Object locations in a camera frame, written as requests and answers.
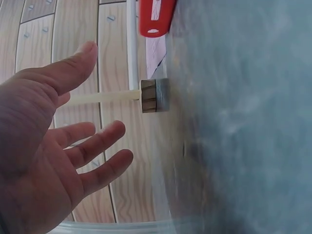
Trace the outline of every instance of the wood grain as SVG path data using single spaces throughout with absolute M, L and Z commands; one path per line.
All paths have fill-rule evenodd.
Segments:
M 0 83 L 14 75 L 24 0 L 3 0 L 0 8 Z
M 97 40 L 98 0 L 58 0 L 55 14 L 52 61 L 71 56 L 78 46 L 88 40 Z M 97 68 L 72 94 L 89 94 L 98 91 Z M 100 130 L 99 106 L 85 104 L 59 108 L 55 115 L 56 127 L 82 121 L 93 122 Z M 96 168 L 104 162 L 99 155 L 79 173 Z M 74 217 L 78 222 L 114 222 L 109 188 L 106 187 L 85 198 L 75 209 Z
M 125 2 L 126 0 L 99 0 L 100 4 L 114 3 L 114 2 Z
M 115 21 L 106 20 L 115 16 Z M 99 8 L 99 77 L 103 92 L 128 90 L 126 41 L 126 3 L 104 4 Z M 145 40 L 139 38 L 139 74 L 146 78 Z M 141 114 L 140 103 L 116 101 L 101 103 L 102 122 L 115 119 L 126 125 L 126 135 L 105 152 L 106 159 L 123 148 L 131 149 L 135 159 L 130 168 L 112 183 L 116 218 L 123 222 L 144 222 L 155 219 L 151 165 L 148 154 L 148 122 Z
M 56 2 L 57 0 L 25 0 L 21 23 L 54 13 Z
M 20 26 L 16 72 L 51 63 L 53 20 L 54 16 L 45 16 Z

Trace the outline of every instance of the finger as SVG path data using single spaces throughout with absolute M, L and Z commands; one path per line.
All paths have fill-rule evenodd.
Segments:
M 114 121 L 103 132 L 95 134 L 71 149 L 65 150 L 65 153 L 73 166 L 80 168 L 111 147 L 124 136 L 125 132 L 125 125 L 120 121 Z
M 68 93 L 63 94 L 62 96 L 58 98 L 57 108 L 66 104 L 69 100 L 70 100 L 70 93 L 68 92 Z
M 130 150 L 121 150 L 100 167 L 80 174 L 84 196 L 100 190 L 121 176 L 133 161 Z
M 95 132 L 96 128 L 93 123 L 82 122 L 51 129 L 50 134 L 62 148 L 66 148 L 79 140 L 93 136 Z
M 52 86 L 61 96 L 77 88 L 91 75 L 97 57 L 98 47 L 89 41 L 81 45 L 73 56 L 38 68 L 36 72 L 45 76 L 45 79 L 40 79 L 41 83 Z

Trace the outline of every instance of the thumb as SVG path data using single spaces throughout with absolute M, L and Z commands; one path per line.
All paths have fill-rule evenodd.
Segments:
M 73 56 L 39 68 L 37 73 L 45 75 L 47 79 L 42 82 L 48 83 L 61 96 L 80 86 L 91 75 L 97 58 L 97 45 L 88 41 Z

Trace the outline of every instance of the red handle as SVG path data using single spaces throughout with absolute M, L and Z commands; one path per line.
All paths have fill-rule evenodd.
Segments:
M 176 0 L 162 0 L 158 20 L 152 20 L 153 0 L 139 0 L 139 30 L 142 36 L 158 38 L 165 35 L 169 29 L 175 9 Z

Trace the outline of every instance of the screw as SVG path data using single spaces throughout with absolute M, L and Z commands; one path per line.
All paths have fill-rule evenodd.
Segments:
M 108 17 L 107 17 L 107 21 L 108 21 L 108 22 L 113 22 L 113 21 L 115 21 L 115 19 L 116 19 L 115 16 L 108 16 Z
M 44 27 L 44 28 L 42 29 L 42 31 L 45 32 L 45 33 L 49 32 L 49 27 Z
M 31 11 L 34 7 L 35 7 L 34 5 L 30 5 L 30 6 L 28 7 L 28 11 Z
M 29 36 L 30 36 L 29 33 L 25 33 L 25 34 L 24 34 L 24 37 L 25 37 L 25 38 L 29 38 Z

